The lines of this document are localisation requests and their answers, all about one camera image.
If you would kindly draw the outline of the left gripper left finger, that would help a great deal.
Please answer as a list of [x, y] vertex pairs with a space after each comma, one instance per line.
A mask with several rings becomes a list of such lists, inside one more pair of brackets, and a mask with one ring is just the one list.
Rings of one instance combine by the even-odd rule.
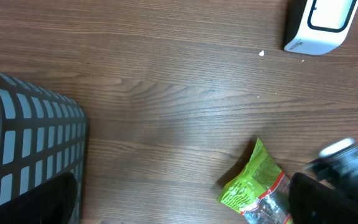
[[73, 213], [77, 183], [71, 172], [60, 174], [0, 206], [0, 224], [67, 224]]

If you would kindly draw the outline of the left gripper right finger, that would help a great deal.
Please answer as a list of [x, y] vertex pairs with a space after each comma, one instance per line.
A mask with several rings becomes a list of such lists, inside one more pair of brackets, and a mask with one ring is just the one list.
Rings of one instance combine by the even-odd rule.
[[358, 224], [358, 202], [297, 172], [288, 201], [295, 224]]

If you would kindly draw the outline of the green gummy candy bag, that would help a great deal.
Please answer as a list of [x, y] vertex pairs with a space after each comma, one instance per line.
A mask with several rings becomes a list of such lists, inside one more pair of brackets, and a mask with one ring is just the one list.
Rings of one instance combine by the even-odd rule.
[[290, 224], [289, 185], [289, 178], [258, 139], [248, 163], [223, 187], [218, 201], [247, 223]]

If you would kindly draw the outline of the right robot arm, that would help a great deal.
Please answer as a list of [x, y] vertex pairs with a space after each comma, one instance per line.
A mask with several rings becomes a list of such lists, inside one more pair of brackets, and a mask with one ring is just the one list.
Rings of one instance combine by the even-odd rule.
[[343, 139], [325, 147], [305, 169], [312, 171], [319, 181], [327, 181], [358, 202], [358, 144], [352, 139]]

